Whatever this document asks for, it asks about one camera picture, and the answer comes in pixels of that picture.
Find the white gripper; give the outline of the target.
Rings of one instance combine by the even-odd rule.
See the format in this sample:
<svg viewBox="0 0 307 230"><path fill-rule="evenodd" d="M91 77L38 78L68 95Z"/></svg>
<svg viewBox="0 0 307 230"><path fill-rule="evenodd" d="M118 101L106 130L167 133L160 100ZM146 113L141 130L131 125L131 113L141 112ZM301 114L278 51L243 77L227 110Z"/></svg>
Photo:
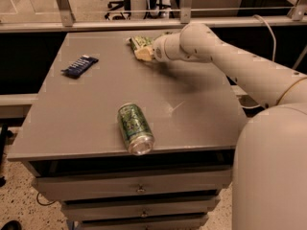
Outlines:
<svg viewBox="0 0 307 230"><path fill-rule="evenodd" d="M180 47L179 34L165 34L153 41L152 46L145 46L134 52L139 60L159 62L184 59L184 51Z"/></svg>

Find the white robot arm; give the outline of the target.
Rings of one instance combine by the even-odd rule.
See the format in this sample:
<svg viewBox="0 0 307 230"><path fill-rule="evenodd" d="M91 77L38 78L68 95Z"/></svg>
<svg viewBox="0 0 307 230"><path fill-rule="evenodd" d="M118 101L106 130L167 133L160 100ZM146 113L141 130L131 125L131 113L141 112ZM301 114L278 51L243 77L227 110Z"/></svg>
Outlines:
<svg viewBox="0 0 307 230"><path fill-rule="evenodd" d="M136 50L138 59L211 62L264 110L237 141L232 230L307 230L307 77L188 24Z"/></svg>

